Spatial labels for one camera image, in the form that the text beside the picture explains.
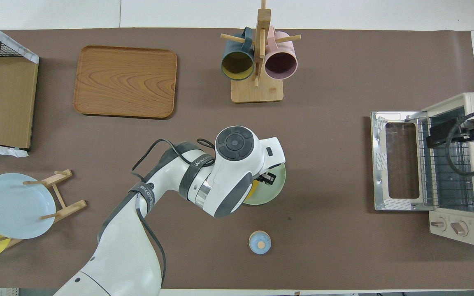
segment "toaster oven knob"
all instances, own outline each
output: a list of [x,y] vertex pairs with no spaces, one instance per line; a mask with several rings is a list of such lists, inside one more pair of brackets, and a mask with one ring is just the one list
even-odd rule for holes
[[431,222],[431,226],[444,228],[446,227],[446,223],[442,221],[436,221],[436,222]]
[[451,228],[457,236],[467,236],[468,234],[468,227],[464,221],[451,223]]

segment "small blue bowl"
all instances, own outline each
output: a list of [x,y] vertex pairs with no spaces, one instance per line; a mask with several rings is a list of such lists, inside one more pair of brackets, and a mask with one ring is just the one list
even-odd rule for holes
[[269,251],[272,246],[272,240],[266,232],[258,230],[252,232],[248,244],[252,252],[262,255]]

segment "mug rack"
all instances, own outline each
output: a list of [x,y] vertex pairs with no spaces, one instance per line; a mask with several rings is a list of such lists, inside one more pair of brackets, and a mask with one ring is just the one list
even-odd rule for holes
[[[232,80],[231,98],[233,103],[278,102],[283,99],[283,81],[272,79],[265,73],[265,48],[270,27],[271,10],[266,8],[266,0],[261,0],[257,13],[254,42],[254,73],[240,81]],[[222,39],[244,43],[243,38],[221,34]],[[276,39],[275,43],[300,40],[301,35]]]

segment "wooden tray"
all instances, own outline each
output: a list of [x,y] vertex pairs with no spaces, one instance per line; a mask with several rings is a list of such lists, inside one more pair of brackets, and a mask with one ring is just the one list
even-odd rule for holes
[[74,109],[86,115],[166,118],[177,55],[167,49],[90,45],[79,54]]

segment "white wall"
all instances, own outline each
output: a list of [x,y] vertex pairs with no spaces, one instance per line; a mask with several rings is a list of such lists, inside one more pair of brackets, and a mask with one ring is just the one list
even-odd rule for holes
[[[0,30],[255,27],[260,0],[0,0]],[[474,30],[474,0],[268,0],[277,28]]]

